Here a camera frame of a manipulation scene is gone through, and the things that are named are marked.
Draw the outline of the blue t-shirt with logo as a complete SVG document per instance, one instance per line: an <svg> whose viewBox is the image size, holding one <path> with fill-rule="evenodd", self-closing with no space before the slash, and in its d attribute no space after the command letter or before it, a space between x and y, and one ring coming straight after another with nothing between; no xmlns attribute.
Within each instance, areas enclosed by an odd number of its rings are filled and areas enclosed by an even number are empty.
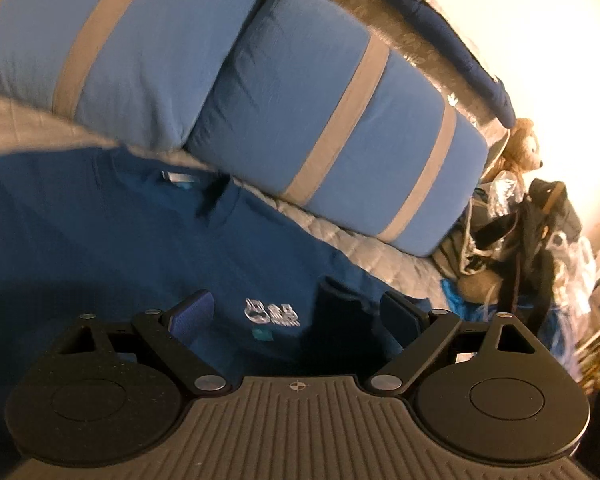
<svg viewBox="0 0 600 480"><path fill-rule="evenodd" d="M387 286L226 174L117 148L0 157L0 413L82 313L126 321L200 290L214 311L190 348L231 382L366 378L411 339Z"/></svg>

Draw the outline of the brown teddy bear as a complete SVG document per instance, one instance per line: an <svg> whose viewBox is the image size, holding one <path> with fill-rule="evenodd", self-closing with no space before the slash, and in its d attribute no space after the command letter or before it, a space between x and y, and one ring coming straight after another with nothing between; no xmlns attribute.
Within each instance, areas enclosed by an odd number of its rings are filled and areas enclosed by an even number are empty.
<svg viewBox="0 0 600 480"><path fill-rule="evenodd" d="M501 171L509 171L523 181L525 174L542 166L534 122L529 118L518 118L513 128L489 148L480 181L491 182Z"/></svg>

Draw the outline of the blue pillow, grey stripes, right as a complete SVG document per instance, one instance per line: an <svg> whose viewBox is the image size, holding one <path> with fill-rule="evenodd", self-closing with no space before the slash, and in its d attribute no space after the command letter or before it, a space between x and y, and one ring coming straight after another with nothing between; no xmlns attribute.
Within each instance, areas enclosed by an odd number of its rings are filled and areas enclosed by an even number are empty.
<svg viewBox="0 0 600 480"><path fill-rule="evenodd" d="M431 254L486 162L482 134L330 0L266 0L187 141L198 159L343 228Z"/></svg>

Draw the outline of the blue pillow, grey stripes, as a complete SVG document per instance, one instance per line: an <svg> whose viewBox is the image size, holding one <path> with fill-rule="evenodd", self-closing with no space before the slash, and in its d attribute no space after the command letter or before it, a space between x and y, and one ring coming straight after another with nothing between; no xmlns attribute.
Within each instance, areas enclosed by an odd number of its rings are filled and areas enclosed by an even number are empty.
<svg viewBox="0 0 600 480"><path fill-rule="evenodd" d="M0 95L116 140L183 146L259 0L0 0Z"/></svg>
<svg viewBox="0 0 600 480"><path fill-rule="evenodd" d="M343 228L431 254L486 162L482 134L330 0L266 0L187 141L198 159Z"/></svg>

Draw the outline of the grey quilted bed cover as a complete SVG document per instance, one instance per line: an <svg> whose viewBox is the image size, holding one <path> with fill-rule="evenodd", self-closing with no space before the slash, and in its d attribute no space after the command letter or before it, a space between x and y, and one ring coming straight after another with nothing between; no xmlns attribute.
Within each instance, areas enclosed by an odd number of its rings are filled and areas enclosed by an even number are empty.
<svg viewBox="0 0 600 480"><path fill-rule="evenodd" d="M35 110L0 96L0 155L27 151L62 151L72 148L118 148L120 142L78 126L67 119ZM442 289L442 275L428 258L400 252L376 238L361 235L262 193L236 180L268 206L296 222L306 232L340 250L349 260L406 296L427 298L431 307L449 307Z"/></svg>

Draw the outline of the black bag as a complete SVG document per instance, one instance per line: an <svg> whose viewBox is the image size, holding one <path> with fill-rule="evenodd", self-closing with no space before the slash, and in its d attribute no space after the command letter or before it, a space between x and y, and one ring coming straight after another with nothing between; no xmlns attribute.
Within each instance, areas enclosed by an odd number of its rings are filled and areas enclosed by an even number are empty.
<svg viewBox="0 0 600 480"><path fill-rule="evenodd" d="M562 182L535 179L524 192L517 180L498 177L475 188L432 258L471 304L508 313L528 304L522 322L536 334L554 301L555 257L548 244L558 232L570 242L581 233Z"/></svg>

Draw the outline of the blue pillow, grey stripes, left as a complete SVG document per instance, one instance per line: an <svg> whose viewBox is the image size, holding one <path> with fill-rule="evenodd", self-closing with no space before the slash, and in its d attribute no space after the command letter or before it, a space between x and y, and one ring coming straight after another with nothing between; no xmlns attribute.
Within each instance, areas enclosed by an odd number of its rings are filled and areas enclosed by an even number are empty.
<svg viewBox="0 0 600 480"><path fill-rule="evenodd" d="M0 0L0 95L116 140L183 146L259 0Z"/></svg>

